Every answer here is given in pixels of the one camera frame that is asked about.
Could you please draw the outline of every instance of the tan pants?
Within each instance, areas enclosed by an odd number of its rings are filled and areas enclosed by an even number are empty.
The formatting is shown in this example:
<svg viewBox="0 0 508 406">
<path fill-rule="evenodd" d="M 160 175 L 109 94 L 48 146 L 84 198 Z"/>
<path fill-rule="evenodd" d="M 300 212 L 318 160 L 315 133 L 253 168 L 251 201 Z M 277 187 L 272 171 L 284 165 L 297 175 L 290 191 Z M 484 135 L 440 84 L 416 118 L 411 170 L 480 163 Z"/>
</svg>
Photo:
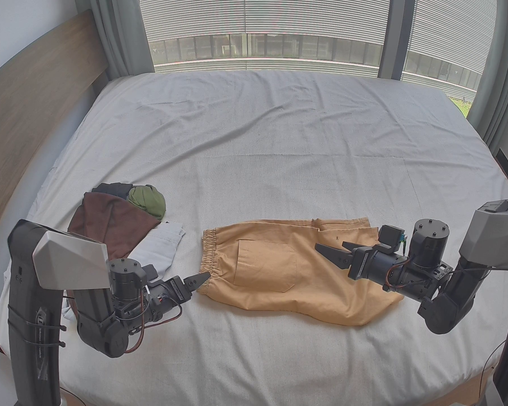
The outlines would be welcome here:
<svg viewBox="0 0 508 406">
<path fill-rule="evenodd" d="M 245 310 L 295 311 L 339 325 L 364 325 L 402 299 L 365 279 L 353 281 L 320 255 L 317 242 L 374 245 L 378 229 L 357 220 L 242 222 L 203 232 L 198 292 Z"/>
</svg>

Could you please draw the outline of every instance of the back pocket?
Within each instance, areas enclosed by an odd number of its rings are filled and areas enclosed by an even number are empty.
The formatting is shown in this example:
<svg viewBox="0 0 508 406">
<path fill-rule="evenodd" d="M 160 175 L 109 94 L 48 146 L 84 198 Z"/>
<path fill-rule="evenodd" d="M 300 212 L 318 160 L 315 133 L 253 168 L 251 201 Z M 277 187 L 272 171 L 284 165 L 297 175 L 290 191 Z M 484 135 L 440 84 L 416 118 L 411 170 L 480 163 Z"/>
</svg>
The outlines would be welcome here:
<svg viewBox="0 0 508 406">
<path fill-rule="evenodd" d="M 236 286 L 285 292 L 295 285 L 296 277 L 295 252 L 289 245 L 239 240 Z"/>
</svg>

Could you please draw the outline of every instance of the mattress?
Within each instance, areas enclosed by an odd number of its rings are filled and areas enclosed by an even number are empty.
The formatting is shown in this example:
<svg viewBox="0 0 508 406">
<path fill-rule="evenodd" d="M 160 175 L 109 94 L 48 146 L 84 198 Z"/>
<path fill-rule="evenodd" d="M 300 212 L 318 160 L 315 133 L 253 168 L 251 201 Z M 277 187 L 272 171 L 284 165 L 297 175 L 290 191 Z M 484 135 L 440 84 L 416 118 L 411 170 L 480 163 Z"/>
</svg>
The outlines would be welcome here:
<svg viewBox="0 0 508 406">
<path fill-rule="evenodd" d="M 110 83 L 57 159 L 29 219 L 65 230 L 100 182 L 152 184 L 186 234 L 167 275 L 197 273 L 204 229 L 278 218 L 368 217 L 409 235 L 448 223 L 455 266 L 474 210 L 508 198 L 488 148 L 444 93 L 300 71 L 144 74 Z M 0 346 L 8 351 L 8 278 Z M 449 334 L 405 298 L 365 326 L 245 311 L 194 294 L 177 321 L 108 358 L 75 324 L 61 383 L 95 406 L 418 405 L 478 374 L 508 328 L 508 273 L 492 272 Z"/>
</svg>

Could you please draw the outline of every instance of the wooden headboard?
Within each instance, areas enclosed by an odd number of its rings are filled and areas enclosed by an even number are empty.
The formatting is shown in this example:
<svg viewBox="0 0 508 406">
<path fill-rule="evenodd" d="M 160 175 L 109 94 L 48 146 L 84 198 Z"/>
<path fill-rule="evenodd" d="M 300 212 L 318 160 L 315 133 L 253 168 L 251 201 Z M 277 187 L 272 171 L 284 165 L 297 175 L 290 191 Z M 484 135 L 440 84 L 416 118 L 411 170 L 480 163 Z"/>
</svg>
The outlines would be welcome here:
<svg viewBox="0 0 508 406">
<path fill-rule="evenodd" d="M 0 68 L 0 218 L 37 149 L 107 66 L 88 10 Z"/>
</svg>

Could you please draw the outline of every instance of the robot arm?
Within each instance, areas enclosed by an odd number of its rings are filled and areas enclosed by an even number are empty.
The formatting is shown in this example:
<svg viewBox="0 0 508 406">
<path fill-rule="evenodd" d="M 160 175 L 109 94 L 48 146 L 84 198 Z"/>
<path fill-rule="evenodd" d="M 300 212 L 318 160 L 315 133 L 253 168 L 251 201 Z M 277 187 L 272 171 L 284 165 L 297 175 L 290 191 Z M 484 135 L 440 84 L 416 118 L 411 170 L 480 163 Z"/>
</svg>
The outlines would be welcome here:
<svg viewBox="0 0 508 406">
<path fill-rule="evenodd" d="M 366 278 L 420 302 L 418 314 L 435 334 L 446 334 L 472 308 L 474 296 L 489 271 L 508 270 L 508 200 L 486 203 L 474 212 L 453 270 L 441 258 L 447 224 L 423 219 L 414 225 L 408 256 L 399 255 L 404 230 L 382 226 L 373 247 L 343 242 L 346 250 L 316 244 L 316 250 L 353 280 Z M 508 336 L 481 406 L 508 406 Z"/>
<path fill-rule="evenodd" d="M 61 404 L 58 348 L 65 347 L 59 339 L 66 330 L 60 324 L 64 290 L 73 291 L 83 342 L 115 358 L 127 351 L 129 335 L 189 301 L 209 277 L 157 280 L 153 265 L 108 261 L 104 244 L 26 220 L 14 227 L 8 245 L 8 326 L 19 406 Z"/>
</svg>

